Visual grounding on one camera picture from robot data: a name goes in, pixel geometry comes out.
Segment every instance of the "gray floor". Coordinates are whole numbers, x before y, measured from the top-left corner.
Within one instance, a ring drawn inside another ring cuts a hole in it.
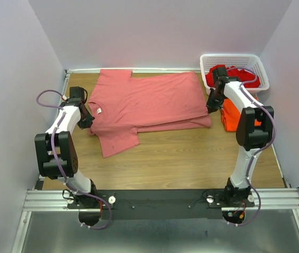
[[[299,232],[291,210],[262,211],[239,228],[208,219],[116,220],[98,231],[81,228],[76,213],[35,212],[23,252],[299,253]]]

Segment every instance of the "wooden table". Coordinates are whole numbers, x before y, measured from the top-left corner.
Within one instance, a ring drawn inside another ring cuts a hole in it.
[[[154,75],[160,74],[134,73],[133,77]],[[98,77],[71,74],[66,95],[72,86],[81,86],[90,95]],[[220,112],[211,114],[211,119],[210,129],[139,133],[140,145],[108,158],[102,157],[97,136],[76,127],[72,138],[79,168],[98,189],[223,188],[235,167],[238,144],[235,133],[224,130]],[[257,188],[284,187],[272,148],[259,157],[252,182]],[[46,178],[43,189],[63,189],[63,185]]]

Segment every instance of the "white laundry basket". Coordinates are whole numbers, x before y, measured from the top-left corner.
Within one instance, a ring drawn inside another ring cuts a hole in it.
[[[202,73],[202,80],[206,87],[207,94],[210,94],[210,87],[207,84],[206,74],[209,70],[219,64],[226,65],[226,67],[245,67],[252,70],[256,75],[259,76],[261,82],[258,88],[247,88],[252,94],[256,95],[259,91],[265,91],[269,89],[269,80],[265,73],[265,69],[259,57],[254,54],[203,54],[200,57],[200,66]]]

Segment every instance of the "gray wall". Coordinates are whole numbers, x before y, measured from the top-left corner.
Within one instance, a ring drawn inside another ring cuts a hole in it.
[[[276,152],[286,180],[299,186],[299,0],[293,0],[265,47],[270,90],[259,96],[275,108]]]
[[[33,139],[55,112],[35,97],[60,89],[63,67],[27,0],[0,1],[0,253],[10,252],[28,188],[37,179]]]
[[[197,67],[260,55],[291,0],[30,0],[66,69]]]

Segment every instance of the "folded garment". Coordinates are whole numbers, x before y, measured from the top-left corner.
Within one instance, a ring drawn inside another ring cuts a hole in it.
[[[206,74],[207,85],[209,87],[214,87],[213,70],[218,67],[225,67],[225,65],[216,65],[215,67],[212,67],[209,70],[208,74]],[[240,69],[229,70],[228,76],[237,76],[242,82],[251,81],[255,78],[254,74],[251,74],[248,71],[240,70]],[[260,84],[261,84],[261,82],[259,81],[259,77],[257,77],[257,80],[255,82],[246,83],[246,84],[244,84],[244,87],[245,88],[257,88],[260,86]]]
[[[222,123],[224,125],[225,131],[236,132],[239,118],[240,118],[240,112],[230,99],[224,100],[221,114],[222,114]],[[261,123],[255,121],[255,125],[261,125]]]
[[[101,70],[89,99],[91,134],[104,157],[139,144],[138,132],[211,126],[195,72],[132,78],[132,71]]]

